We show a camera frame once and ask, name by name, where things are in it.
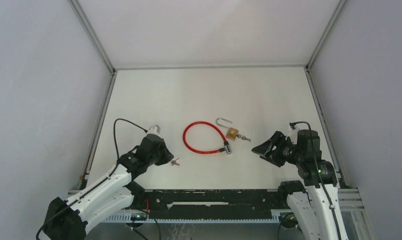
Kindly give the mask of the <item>cable lock keys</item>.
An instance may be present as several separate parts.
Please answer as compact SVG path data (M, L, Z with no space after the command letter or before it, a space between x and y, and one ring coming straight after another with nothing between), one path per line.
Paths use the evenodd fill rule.
M171 160L171 166L180 166L180 163L178 162L178 160L179 160L178 158Z

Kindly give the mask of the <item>padlock keys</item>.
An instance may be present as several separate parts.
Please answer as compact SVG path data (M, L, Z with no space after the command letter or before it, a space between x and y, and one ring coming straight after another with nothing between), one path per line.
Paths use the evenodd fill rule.
M241 135L241 134L238 134L237 137L238 137L239 139L242 139L243 141L249 141L249 142L251 141L250 138L247 138L246 136Z

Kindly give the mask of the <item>brass padlock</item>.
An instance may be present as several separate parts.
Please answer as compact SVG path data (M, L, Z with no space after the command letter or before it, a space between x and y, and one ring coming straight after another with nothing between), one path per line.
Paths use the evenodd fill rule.
M237 129L233 128L233 127L229 127L229 126L226 126L226 125L224 125L224 124L221 124L221 122L226 122L226 123L229 123L229 124L232 124L233 122L230 121L230 120L224 119L224 118L222 118L222 117L218 117L218 118L215 120L215 123L216 123L218 126L227 129L227 133L226 133L226 138L227 138L227 139L234 141L234 140L236 140L237 138L239 138L239 130L237 130Z

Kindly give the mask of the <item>red cable bike lock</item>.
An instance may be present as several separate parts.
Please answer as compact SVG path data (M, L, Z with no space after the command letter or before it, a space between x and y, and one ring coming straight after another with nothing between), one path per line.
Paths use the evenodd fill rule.
M182 134L184 146L199 155L226 153L232 149L223 132L214 124L206 121L196 121L189 124Z

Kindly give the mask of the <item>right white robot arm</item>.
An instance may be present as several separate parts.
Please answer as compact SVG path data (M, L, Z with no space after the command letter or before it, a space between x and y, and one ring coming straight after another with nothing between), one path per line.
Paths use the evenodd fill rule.
M297 167L300 180L283 181L278 187L278 203L291 213L281 218L285 228L299 227L307 240L346 240L338 200L338 180L334 166L322 159L320 137L314 130L297 132L297 141L276 131L251 150L261 159L281 167Z

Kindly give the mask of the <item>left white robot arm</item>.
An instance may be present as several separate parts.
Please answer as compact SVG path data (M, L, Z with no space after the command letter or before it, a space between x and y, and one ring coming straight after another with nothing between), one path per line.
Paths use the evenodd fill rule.
M107 173L67 198L55 198L49 204L44 223L36 239L44 233L51 240L83 240L100 222L116 211L131 206L140 208L145 195L128 185L152 165L164 165L173 159L165 141L148 133L140 145L121 155Z

